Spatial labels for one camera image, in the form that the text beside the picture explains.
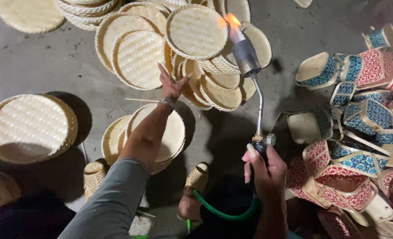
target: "sandal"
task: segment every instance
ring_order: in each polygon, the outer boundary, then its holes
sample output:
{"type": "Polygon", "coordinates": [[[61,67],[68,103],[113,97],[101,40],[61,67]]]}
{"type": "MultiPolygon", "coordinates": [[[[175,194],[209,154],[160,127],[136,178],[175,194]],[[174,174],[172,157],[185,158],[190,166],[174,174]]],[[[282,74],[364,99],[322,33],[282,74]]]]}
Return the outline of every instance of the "sandal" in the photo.
{"type": "MultiPolygon", "coordinates": [[[[196,203],[200,205],[200,202],[194,198],[193,191],[197,190],[200,193],[203,193],[205,190],[205,186],[208,182],[208,164],[206,162],[200,162],[197,166],[194,167],[192,172],[190,172],[188,178],[186,179],[186,184],[184,185],[183,189],[183,197],[180,200],[180,204],[192,204],[196,203]]],[[[186,221],[186,217],[180,211],[177,212],[177,218],[182,221],[186,221]]]]}
{"type": "Polygon", "coordinates": [[[86,196],[86,202],[91,196],[98,190],[102,185],[102,182],[106,176],[106,170],[104,165],[100,162],[91,162],[84,168],[84,196],[86,196]]]}

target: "green hose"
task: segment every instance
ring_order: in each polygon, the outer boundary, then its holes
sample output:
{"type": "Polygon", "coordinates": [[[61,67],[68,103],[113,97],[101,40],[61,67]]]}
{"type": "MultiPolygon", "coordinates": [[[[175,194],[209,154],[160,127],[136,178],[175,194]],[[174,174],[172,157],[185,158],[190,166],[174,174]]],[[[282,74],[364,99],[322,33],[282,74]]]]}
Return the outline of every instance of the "green hose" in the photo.
{"type": "Polygon", "coordinates": [[[249,209],[246,212],[244,212],[241,215],[228,215],[228,214],[224,214],[224,213],[220,212],[219,210],[217,210],[213,206],[211,206],[209,203],[207,203],[205,201],[205,199],[202,197],[202,195],[197,190],[194,190],[194,196],[210,212],[212,212],[215,215],[217,215],[217,216],[219,216],[219,217],[221,217],[223,219],[226,219],[228,221],[245,221],[250,216],[252,216],[254,214],[255,210],[257,210],[260,207],[260,205],[261,205],[260,199],[256,195],[254,195],[254,197],[252,198],[251,206],[249,207],[249,209]]]}

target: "fingernail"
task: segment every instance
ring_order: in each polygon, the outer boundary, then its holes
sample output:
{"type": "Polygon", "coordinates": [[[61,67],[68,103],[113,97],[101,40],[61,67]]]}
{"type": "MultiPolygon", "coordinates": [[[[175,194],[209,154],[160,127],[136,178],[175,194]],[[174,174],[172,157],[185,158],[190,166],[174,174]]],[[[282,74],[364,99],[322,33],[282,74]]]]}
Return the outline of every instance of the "fingernail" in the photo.
{"type": "Polygon", "coordinates": [[[257,151],[255,150],[254,146],[252,146],[252,144],[247,144],[247,149],[251,158],[257,157],[257,151]]]}

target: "torch handle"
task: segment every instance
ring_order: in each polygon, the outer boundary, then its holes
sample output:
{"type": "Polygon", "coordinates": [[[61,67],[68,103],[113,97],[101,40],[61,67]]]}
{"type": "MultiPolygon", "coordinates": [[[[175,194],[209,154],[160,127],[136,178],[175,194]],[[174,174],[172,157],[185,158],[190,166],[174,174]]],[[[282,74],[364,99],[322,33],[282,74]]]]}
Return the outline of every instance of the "torch handle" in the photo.
{"type": "MultiPolygon", "coordinates": [[[[266,164],[266,166],[268,166],[267,154],[266,154],[267,144],[265,144],[264,142],[257,142],[257,141],[252,141],[251,144],[260,153],[260,155],[264,159],[264,163],[266,164]]],[[[255,191],[255,182],[254,182],[255,173],[254,173],[254,168],[253,168],[251,163],[249,163],[249,167],[251,168],[251,181],[249,182],[249,184],[250,184],[254,194],[257,194],[257,192],[255,191]]]]}

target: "metal tube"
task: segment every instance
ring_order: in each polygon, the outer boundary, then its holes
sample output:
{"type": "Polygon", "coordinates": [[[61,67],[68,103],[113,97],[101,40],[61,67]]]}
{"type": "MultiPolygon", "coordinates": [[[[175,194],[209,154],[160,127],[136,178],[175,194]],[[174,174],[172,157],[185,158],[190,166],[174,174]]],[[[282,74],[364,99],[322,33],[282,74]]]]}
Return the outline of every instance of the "metal tube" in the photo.
{"type": "Polygon", "coordinates": [[[264,96],[257,82],[257,73],[253,72],[251,74],[251,79],[254,82],[254,85],[257,88],[258,96],[260,97],[260,105],[258,106],[257,133],[255,135],[262,136],[263,133],[261,132],[261,123],[263,121],[264,96]]]}

